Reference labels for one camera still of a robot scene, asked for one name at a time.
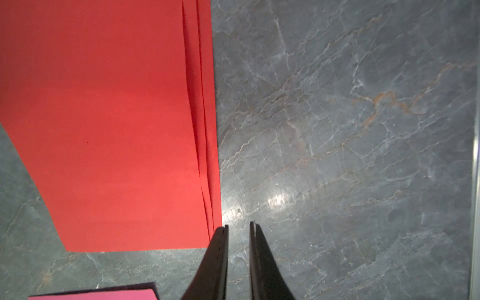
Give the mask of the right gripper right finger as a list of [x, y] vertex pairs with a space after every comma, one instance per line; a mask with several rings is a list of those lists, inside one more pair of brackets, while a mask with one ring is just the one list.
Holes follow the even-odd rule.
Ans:
[[249, 273], [252, 300], [293, 300], [260, 225], [249, 224]]

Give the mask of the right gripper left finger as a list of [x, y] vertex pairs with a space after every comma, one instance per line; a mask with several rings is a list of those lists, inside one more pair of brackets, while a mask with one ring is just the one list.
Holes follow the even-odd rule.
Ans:
[[229, 226], [218, 227], [182, 300], [225, 300]]

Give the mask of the red paper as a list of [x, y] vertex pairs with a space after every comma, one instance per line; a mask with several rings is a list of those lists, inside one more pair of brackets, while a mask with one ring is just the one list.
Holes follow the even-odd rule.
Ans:
[[213, 62], [213, 34], [211, 24], [211, 1], [197, 1], [199, 50], [201, 57], [202, 93], [206, 132], [207, 180], [211, 197], [212, 225], [221, 227], [221, 185], [218, 160], [216, 125], [215, 72]]
[[205, 248], [196, 1], [2, 1], [1, 124], [67, 251]]
[[200, 34], [198, 23], [198, 5], [196, 1], [182, 2], [182, 22], [186, 54], [186, 78], [191, 108], [197, 162], [202, 198], [207, 222], [208, 238], [215, 232], [211, 195], [208, 183], [207, 144], [205, 133], [205, 108], [201, 74]]

